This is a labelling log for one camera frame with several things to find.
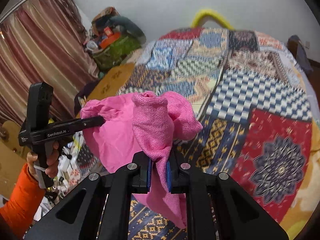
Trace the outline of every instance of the patchwork bedspread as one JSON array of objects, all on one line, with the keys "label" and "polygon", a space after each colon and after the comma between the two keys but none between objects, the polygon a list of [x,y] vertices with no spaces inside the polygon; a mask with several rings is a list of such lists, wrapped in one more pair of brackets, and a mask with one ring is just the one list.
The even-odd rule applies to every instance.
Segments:
[{"label": "patchwork bedspread", "polygon": [[[118,94],[146,90],[175,91],[192,104],[204,128],[174,145],[189,163],[230,174],[290,239],[302,230],[320,200],[320,114],[282,42],[251,31],[172,31],[148,44]],[[186,238],[132,199],[128,239]]]}]

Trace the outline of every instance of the pink fabric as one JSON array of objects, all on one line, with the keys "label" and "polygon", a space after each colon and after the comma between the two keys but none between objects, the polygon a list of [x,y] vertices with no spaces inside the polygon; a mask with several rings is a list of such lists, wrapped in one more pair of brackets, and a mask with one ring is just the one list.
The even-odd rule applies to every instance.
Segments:
[{"label": "pink fabric", "polygon": [[124,94],[91,100],[81,110],[81,118],[101,115],[101,127],[83,131],[87,145],[109,172],[130,163],[134,153],[143,150],[155,167],[151,189],[135,194],[142,204],[162,214],[179,228],[186,227],[185,195],[172,195],[166,185],[166,163],[173,138],[190,140],[202,125],[194,118],[190,103],[180,94],[153,92]]}]

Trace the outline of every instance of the curtain rod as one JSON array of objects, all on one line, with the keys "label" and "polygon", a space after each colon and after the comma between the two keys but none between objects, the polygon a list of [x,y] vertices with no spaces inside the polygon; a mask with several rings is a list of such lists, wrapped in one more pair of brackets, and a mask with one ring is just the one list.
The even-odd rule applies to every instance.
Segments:
[{"label": "curtain rod", "polygon": [[20,0],[17,2],[14,6],[11,7],[11,9],[0,19],[0,24],[15,10],[17,9],[21,4],[23,4],[26,0]]}]

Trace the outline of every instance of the orange sleeve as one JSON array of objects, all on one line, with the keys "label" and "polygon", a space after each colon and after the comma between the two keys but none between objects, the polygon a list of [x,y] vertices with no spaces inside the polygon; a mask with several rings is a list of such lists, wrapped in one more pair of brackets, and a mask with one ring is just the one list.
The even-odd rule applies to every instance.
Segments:
[{"label": "orange sleeve", "polygon": [[0,214],[13,233],[22,239],[44,197],[45,190],[31,177],[25,164],[18,177],[10,200],[0,208]]}]

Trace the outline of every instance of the red patch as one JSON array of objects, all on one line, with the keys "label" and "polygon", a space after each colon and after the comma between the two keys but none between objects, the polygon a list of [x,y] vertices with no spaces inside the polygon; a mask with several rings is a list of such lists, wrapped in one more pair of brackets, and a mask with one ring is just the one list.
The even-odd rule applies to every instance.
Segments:
[{"label": "red patch", "polygon": [[164,39],[176,39],[176,40],[192,40],[199,38],[201,31],[204,28],[181,28],[169,32],[168,34],[161,36],[159,40]]},{"label": "red patch", "polygon": [[278,223],[306,172],[311,125],[259,109],[251,113],[249,131],[231,177]]}]

